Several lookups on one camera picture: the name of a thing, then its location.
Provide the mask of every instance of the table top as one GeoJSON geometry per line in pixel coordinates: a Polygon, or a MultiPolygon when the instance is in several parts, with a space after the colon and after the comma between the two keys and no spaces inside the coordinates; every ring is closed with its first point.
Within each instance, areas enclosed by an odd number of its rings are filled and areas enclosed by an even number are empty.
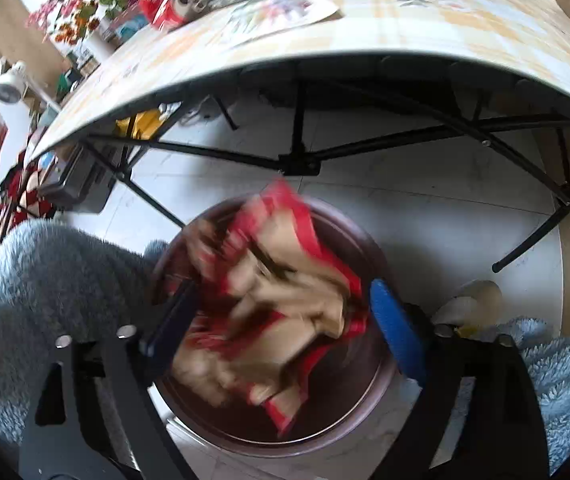
{"type": "Polygon", "coordinates": [[[82,136],[123,104],[260,62],[342,54],[425,54],[495,66],[570,96],[570,19],[555,0],[331,0],[340,13],[239,46],[222,41],[236,6],[169,34],[144,28],[70,99],[32,158],[82,136]]]}

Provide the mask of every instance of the brown bowl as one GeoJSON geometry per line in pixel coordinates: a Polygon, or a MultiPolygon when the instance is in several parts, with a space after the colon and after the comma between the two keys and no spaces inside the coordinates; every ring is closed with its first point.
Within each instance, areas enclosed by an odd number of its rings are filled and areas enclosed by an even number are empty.
{"type": "MultiPolygon", "coordinates": [[[[199,218],[225,227],[246,200],[226,200],[199,218]]],[[[332,206],[313,198],[304,200],[320,241],[359,275],[369,303],[371,280],[388,278],[382,251],[363,229],[332,206]]],[[[179,234],[160,259],[154,284],[182,243],[179,234]]],[[[235,399],[214,408],[169,376],[157,387],[176,417],[213,446],[250,456],[282,458],[321,449],[356,428],[385,393],[395,371],[396,363],[372,317],[365,334],[334,347],[314,368],[309,398],[283,440],[278,439],[274,424],[259,406],[235,399]]]]}

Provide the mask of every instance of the white lamp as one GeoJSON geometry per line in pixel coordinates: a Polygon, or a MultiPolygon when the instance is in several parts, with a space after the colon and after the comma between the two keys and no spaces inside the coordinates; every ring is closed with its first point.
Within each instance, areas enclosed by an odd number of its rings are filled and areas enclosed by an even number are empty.
{"type": "Polygon", "coordinates": [[[3,60],[0,62],[0,102],[13,105],[20,101],[27,93],[28,88],[36,91],[36,93],[41,97],[50,107],[55,111],[60,113],[62,110],[60,105],[54,101],[49,95],[42,89],[38,83],[36,83],[31,77],[27,75],[27,65],[23,61],[17,61],[14,66],[12,66],[4,74],[2,72],[2,66],[4,65],[3,60]]]}

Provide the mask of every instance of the black metal table frame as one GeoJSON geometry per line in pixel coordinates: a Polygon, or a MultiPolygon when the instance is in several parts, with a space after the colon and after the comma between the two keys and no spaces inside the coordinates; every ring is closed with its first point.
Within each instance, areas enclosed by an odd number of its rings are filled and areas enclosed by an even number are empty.
{"type": "MultiPolygon", "coordinates": [[[[399,72],[397,74],[397,78],[407,78],[408,76],[412,76],[413,73],[414,80],[416,80],[415,72],[412,72],[415,70],[415,66],[412,68],[411,62],[406,62],[401,66],[397,58],[398,57],[394,58],[396,72],[399,72]]],[[[220,78],[217,77],[206,80],[205,82],[199,81],[196,84],[191,82],[176,89],[169,89],[168,91],[158,93],[153,96],[147,96],[138,102],[127,104],[122,108],[115,110],[109,116],[102,118],[101,123],[110,124],[110,121],[113,121],[116,118],[121,119],[129,116],[129,131],[126,137],[114,137],[111,135],[105,135],[104,133],[96,133],[99,129],[95,128],[98,125],[98,123],[95,123],[84,128],[86,136],[81,142],[84,148],[96,158],[97,162],[105,167],[106,170],[113,173],[114,177],[119,182],[124,184],[132,190],[132,192],[145,200],[145,202],[150,206],[155,208],[158,212],[161,212],[180,227],[184,227],[184,222],[162,206],[161,203],[153,199],[153,197],[135,184],[131,179],[133,166],[150,148],[238,162],[240,164],[274,170],[285,176],[316,176],[321,170],[322,163],[326,160],[379,150],[387,150],[410,144],[420,144],[422,142],[430,142],[432,140],[451,139],[462,136],[471,137],[482,143],[482,145],[488,149],[493,150],[499,155],[505,157],[507,160],[510,160],[521,170],[526,171],[530,176],[543,184],[555,196],[557,203],[556,211],[542,225],[529,235],[523,243],[492,265],[492,270],[494,272],[499,272],[505,266],[509,265],[519,256],[524,254],[570,213],[570,162],[563,131],[565,127],[570,126],[570,113],[561,114],[557,111],[558,108],[560,108],[570,112],[570,98],[567,98],[555,90],[544,87],[538,83],[519,78],[516,75],[502,72],[497,69],[481,65],[452,62],[445,59],[422,58],[421,63],[424,64],[426,62],[429,70],[421,73],[421,79],[426,79],[428,81],[431,77],[435,78],[434,80],[441,80],[442,68],[437,64],[443,63],[446,65],[447,73],[457,73],[459,76],[460,74],[466,75],[466,78],[471,80],[473,85],[478,88],[478,102],[476,104],[474,116],[468,120],[465,119],[462,114],[453,114],[451,111],[439,109],[434,105],[426,104],[425,102],[421,102],[412,97],[407,97],[407,95],[398,91],[390,90],[384,84],[385,79],[368,79],[366,82],[363,82],[364,79],[359,78],[358,76],[362,72],[364,64],[368,68],[372,66],[372,60],[370,57],[367,57],[366,62],[363,63],[361,58],[355,59],[356,62],[353,62],[352,58],[345,57],[342,58],[342,61],[340,61],[340,58],[330,59],[329,62],[326,59],[321,59],[320,65],[318,65],[318,63],[315,64],[314,60],[311,64],[307,61],[306,65],[305,61],[297,64],[293,64],[292,62],[283,62],[281,64],[272,64],[266,67],[259,66],[257,69],[250,67],[239,73],[226,73],[222,75],[223,80],[227,84],[229,84],[230,80],[233,80],[235,84],[239,79],[246,81],[248,76],[249,79],[256,80],[255,73],[260,73],[261,77],[259,79],[263,81],[267,78],[272,83],[274,81],[295,83],[296,105],[294,110],[291,149],[289,153],[279,155],[278,158],[269,158],[247,153],[219,150],[217,148],[209,148],[205,146],[195,146],[192,144],[181,144],[160,140],[161,137],[164,136],[164,134],[180,120],[180,118],[188,113],[195,102],[194,96],[210,95],[210,92],[216,91],[216,84],[220,82],[220,78]],[[301,70],[301,66],[311,66],[312,69],[308,69],[306,71],[301,70]],[[340,70],[340,72],[338,72],[340,73],[340,78],[336,78],[335,75],[332,75],[332,73],[336,73],[336,68],[338,66],[345,68],[345,70],[340,70]],[[375,137],[373,139],[359,140],[357,142],[350,142],[324,150],[307,151],[303,143],[303,122],[306,109],[306,88],[310,83],[322,84],[327,86],[329,90],[334,89],[341,92],[352,92],[354,95],[358,95],[361,98],[367,98],[372,103],[383,108],[401,107],[404,110],[410,110],[415,114],[430,116],[438,120],[441,124],[375,137]],[[504,90],[505,88],[517,88],[519,84],[525,85],[524,89],[527,93],[537,94],[539,96],[539,101],[545,100],[546,102],[549,102],[549,104],[551,104],[550,113],[491,119],[480,118],[483,105],[488,102],[489,95],[492,91],[504,90]],[[178,101],[182,101],[181,106],[158,128],[150,139],[141,140],[131,138],[131,131],[137,113],[151,109],[160,104],[169,104],[178,101]],[[556,130],[559,155],[561,157],[562,168],[564,171],[564,182],[562,184],[557,183],[535,163],[525,158],[521,153],[495,135],[499,132],[534,128],[554,128],[556,130]],[[94,145],[96,142],[121,146],[122,154],[120,157],[120,163],[113,164],[103,154],[101,154],[94,145]],[[139,149],[136,152],[133,152],[134,147],[138,147],[139,149]]],[[[379,69],[375,74],[376,76],[380,77],[381,73],[385,75],[385,63],[387,62],[388,65],[389,59],[390,58],[387,57],[382,58],[382,60],[378,60],[379,69]]],[[[365,72],[365,76],[369,78],[372,76],[371,70],[365,70],[365,72]]],[[[231,120],[231,117],[227,113],[220,99],[214,99],[220,106],[230,127],[232,129],[236,129],[236,125],[231,120]]]]}

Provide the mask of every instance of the floor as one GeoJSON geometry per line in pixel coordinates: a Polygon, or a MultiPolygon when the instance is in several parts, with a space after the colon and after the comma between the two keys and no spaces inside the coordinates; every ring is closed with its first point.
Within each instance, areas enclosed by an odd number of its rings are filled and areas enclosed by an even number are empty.
{"type": "MultiPolygon", "coordinates": [[[[469,103],[462,98],[464,108],[469,103]]],[[[240,129],[223,118],[173,128],[166,140],[277,156],[289,150],[293,113],[244,96],[230,108],[240,129]]],[[[310,149],[399,132],[431,121],[373,109],[308,112],[310,149]]],[[[531,132],[501,137],[542,166],[531,132]]],[[[231,162],[149,152],[134,180],[183,221],[233,196],[256,193],[274,174],[231,162]]],[[[300,193],[341,209],[367,230],[388,258],[403,300],[432,312],[460,286],[495,280],[503,291],[504,320],[545,319],[556,332],[562,316],[562,261],[558,230],[498,274],[491,265],[516,247],[553,211],[550,193],[522,170],[471,139],[459,138],[342,158],[312,178],[288,178],[300,193]]],[[[143,251],[150,240],[171,240],[175,225],[117,185],[102,213],[64,219],[110,242],[143,251]]],[[[201,480],[368,478],[402,426],[416,395],[401,378],[374,413],[344,442],[313,457],[274,463],[229,456],[185,431],[170,433],[201,480]]],[[[159,411],[166,410],[160,401],[159,411]]]]}

